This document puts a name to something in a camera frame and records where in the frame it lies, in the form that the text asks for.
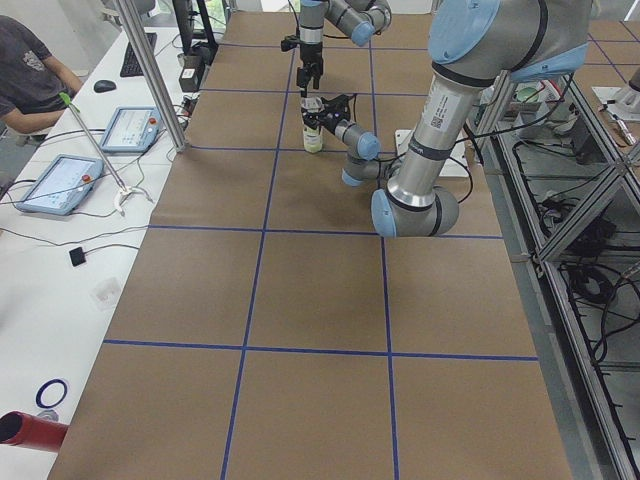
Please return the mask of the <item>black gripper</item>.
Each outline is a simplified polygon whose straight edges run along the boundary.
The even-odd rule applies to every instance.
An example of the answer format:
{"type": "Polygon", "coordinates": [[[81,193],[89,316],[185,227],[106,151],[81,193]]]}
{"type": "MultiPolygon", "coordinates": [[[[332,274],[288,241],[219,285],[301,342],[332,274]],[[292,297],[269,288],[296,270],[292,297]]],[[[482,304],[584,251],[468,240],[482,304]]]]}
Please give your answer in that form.
{"type": "Polygon", "coordinates": [[[302,98],[308,93],[308,72],[311,71],[312,88],[318,90],[323,75],[323,43],[301,43],[300,58],[303,67],[298,67],[296,71],[296,85],[302,98]]]}
{"type": "Polygon", "coordinates": [[[312,108],[312,128],[313,129],[321,129],[329,131],[330,133],[334,133],[338,124],[344,120],[345,118],[333,118],[331,116],[326,116],[324,112],[324,107],[313,107],[312,108]]]}

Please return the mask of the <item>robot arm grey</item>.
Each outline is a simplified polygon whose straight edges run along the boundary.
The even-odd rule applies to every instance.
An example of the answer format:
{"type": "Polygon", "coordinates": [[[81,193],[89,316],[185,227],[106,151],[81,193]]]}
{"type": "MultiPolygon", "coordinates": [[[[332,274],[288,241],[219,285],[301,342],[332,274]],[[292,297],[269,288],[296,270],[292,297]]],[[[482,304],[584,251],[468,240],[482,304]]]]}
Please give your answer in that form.
{"type": "MultiPolygon", "coordinates": [[[[479,92],[503,70],[518,83],[575,72],[586,58],[593,2],[443,1],[429,31],[434,77],[428,100],[400,165],[372,195],[372,220],[380,236],[435,236],[451,229],[458,202],[435,183],[479,92]]],[[[306,96],[306,78],[319,88],[325,20],[363,46],[388,28],[391,16],[387,1],[300,1],[301,94],[306,96]]],[[[356,158],[374,160],[378,139],[349,114],[330,113],[328,103],[301,101],[305,127],[324,127],[356,158]]]]}
{"type": "Polygon", "coordinates": [[[297,36],[301,66],[297,70],[296,84],[302,97],[307,96],[309,85],[319,89],[324,73],[324,24],[328,21],[357,46],[364,46],[372,36],[386,30],[392,21],[387,1],[301,1],[297,36]]]}

